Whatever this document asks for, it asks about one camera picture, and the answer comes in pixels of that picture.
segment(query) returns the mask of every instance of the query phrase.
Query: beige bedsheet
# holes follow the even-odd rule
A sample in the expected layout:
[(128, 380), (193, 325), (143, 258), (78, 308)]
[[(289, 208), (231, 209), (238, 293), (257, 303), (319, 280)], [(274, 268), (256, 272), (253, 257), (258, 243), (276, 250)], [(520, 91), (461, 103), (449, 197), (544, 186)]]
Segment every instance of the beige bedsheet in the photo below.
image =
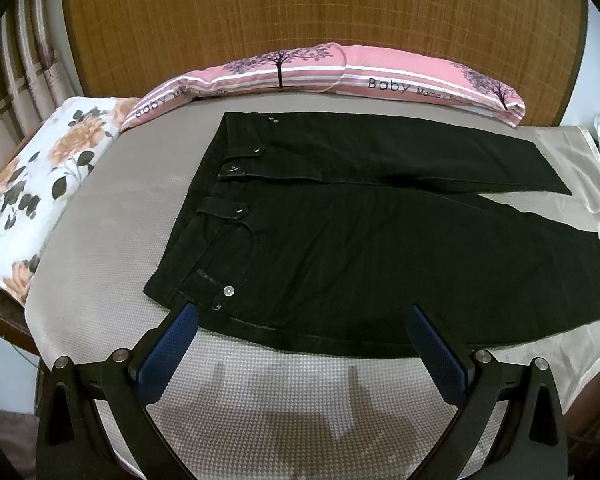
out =
[[(578, 128), (518, 128), (432, 105), (270, 94), (187, 105), (124, 133), (69, 204), (42, 257), (26, 318), (42, 357), (77, 363), (131, 348), (166, 314), (142, 293), (187, 186), (224, 111), (335, 111), (413, 116), (532, 140), (573, 196), (489, 195), (600, 236), (600, 158)], [(600, 321), (499, 349), (498, 359), (548, 359), (566, 410), (600, 370)], [(500, 403), (465, 469), (480, 466)], [(135, 462), (103, 403), (119, 455)], [(149, 407), (184, 463), (210, 478), (406, 478), (451, 420), (418, 359), (289, 354), (200, 330), (162, 400)]]

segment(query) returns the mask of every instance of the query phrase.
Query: rivet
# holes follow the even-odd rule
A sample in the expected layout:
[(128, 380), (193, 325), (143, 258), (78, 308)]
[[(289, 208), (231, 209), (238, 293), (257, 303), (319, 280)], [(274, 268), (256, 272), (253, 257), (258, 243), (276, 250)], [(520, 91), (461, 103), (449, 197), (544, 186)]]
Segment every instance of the rivet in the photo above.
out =
[(487, 364), (487, 363), (491, 362), (491, 354), (489, 352), (487, 352), (486, 350), (478, 350), (474, 355), (475, 355), (475, 359), (479, 363)]
[(541, 370), (547, 370), (547, 368), (549, 367), (549, 363), (546, 361), (546, 359), (539, 357), (538, 359), (536, 359), (536, 366)]
[(129, 359), (129, 350), (126, 348), (118, 348), (113, 354), (111, 354), (111, 358), (117, 363), (123, 363), (127, 359)]
[(64, 368), (68, 364), (69, 364), (69, 358), (66, 355), (63, 355), (62, 357), (59, 357), (58, 359), (56, 359), (56, 362), (54, 363), (54, 367), (55, 368)]

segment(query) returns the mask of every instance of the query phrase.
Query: curtain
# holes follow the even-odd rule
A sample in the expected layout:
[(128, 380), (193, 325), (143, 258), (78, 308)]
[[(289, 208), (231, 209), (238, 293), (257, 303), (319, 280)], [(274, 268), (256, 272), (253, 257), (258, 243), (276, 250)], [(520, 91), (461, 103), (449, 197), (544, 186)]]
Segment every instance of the curtain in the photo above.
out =
[(15, 0), (0, 19), (0, 172), (19, 142), (75, 95), (48, 31), (44, 0)]

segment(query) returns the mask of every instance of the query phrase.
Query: white floral pillowcase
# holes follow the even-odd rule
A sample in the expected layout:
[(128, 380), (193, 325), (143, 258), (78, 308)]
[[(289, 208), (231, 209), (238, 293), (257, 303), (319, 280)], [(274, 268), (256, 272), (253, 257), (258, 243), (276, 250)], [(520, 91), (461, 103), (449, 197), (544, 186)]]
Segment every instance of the white floral pillowcase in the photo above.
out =
[(21, 304), (66, 205), (137, 101), (67, 99), (0, 173), (0, 286)]

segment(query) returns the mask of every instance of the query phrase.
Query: blue gripper pad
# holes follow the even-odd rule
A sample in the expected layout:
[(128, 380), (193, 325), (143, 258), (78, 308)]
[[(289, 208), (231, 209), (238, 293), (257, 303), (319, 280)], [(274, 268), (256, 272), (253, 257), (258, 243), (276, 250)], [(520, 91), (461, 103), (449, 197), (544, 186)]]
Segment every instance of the blue gripper pad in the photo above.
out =
[(187, 303), (138, 370), (136, 395), (143, 406), (158, 402), (198, 332), (198, 310)]
[(469, 386), (468, 371), (417, 305), (406, 309), (407, 334), (447, 404), (462, 406)]

